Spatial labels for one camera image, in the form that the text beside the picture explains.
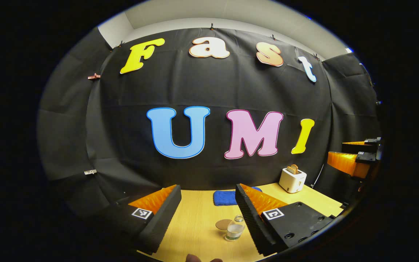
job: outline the round coaster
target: round coaster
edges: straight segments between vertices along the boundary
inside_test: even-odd
[[[231,219],[223,219],[216,222],[216,227],[221,230],[227,230],[227,226],[231,222]]]

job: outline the blue letter u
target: blue letter u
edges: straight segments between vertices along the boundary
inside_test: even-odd
[[[188,146],[176,146],[172,141],[171,119],[176,116],[172,108],[154,108],[147,112],[151,120],[156,150],[172,159],[188,159],[198,155],[205,146],[205,118],[210,109],[204,106],[187,107],[183,114],[190,118],[191,141]]]

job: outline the pink letter m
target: pink letter m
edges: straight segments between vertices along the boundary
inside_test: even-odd
[[[258,130],[251,115],[246,110],[231,110],[226,117],[232,122],[231,145],[229,151],[224,154],[226,159],[239,159],[243,156],[242,140],[249,156],[255,154],[258,146],[263,142],[259,156],[272,156],[278,152],[279,125],[284,115],[279,112],[269,112],[264,117]]]

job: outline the table surface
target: table surface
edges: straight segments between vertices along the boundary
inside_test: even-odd
[[[308,186],[294,194],[286,192],[278,183],[257,187],[287,204],[301,201],[325,216],[338,216],[342,211],[342,203]],[[182,190],[182,200],[158,252],[149,257],[165,262],[185,262],[187,254],[196,255],[202,262],[209,262],[214,258],[220,258],[224,262],[254,262],[265,258],[258,254],[248,228],[244,229],[238,240],[224,240],[226,232],[218,229],[216,222],[234,219],[241,212],[238,205],[215,206],[214,192],[215,190]]]

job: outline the black fabric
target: black fabric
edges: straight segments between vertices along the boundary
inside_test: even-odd
[[[369,76],[353,53],[323,62],[331,87],[332,126],[328,151],[341,152],[343,142],[363,141],[381,136],[376,116],[376,92]],[[314,186],[317,191],[351,203],[360,182],[328,164]]]
[[[223,39],[230,56],[191,56],[192,41],[205,36]],[[164,38],[165,44],[141,60],[141,69],[119,73],[131,46],[158,38]],[[262,41],[281,50],[284,65],[273,67],[257,60],[256,43]],[[312,64],[315,83],[306,76],[298,55]],[[310,53],[287,43],[220,28],[156,33],[110,52],[95,30],[69,52],[46,87],[38,124],[43,164],[51,180],[96,169],[93,177],[109,203],[132,195],[138,198],[172,184],[182,189],[221,190],[233,189],[237,183],[274,183],[281,169],[290,164],[297,164],[308,174],[306,184],[313,184],[327,151],[336,145],[340,149],[344,141],[376,136],[375,112],[370,109],[375,95],[367,88],[369,80],[358,64],[353,56],[345,55],[323,66]],[[101,78],[87,80],[94,73]],[[188,106],[211,110],[205,121],[205,147],[190,159],[170,159],[156,150],[146,112],[157,107],[175,109],[173,141],[185,146],[191,138],[190,121],[183,114]],[[242,158],[225,159],[231,141],[226,113],[233,109],[248,110],[256,127],[268,112],[281,112],[278,153],[249,156],[242,146]],[[291,154],[304,118],[315,121],[306,151]],[[327,171],[326,165],[317,185],[337,199],[329,188],[339,175]]]

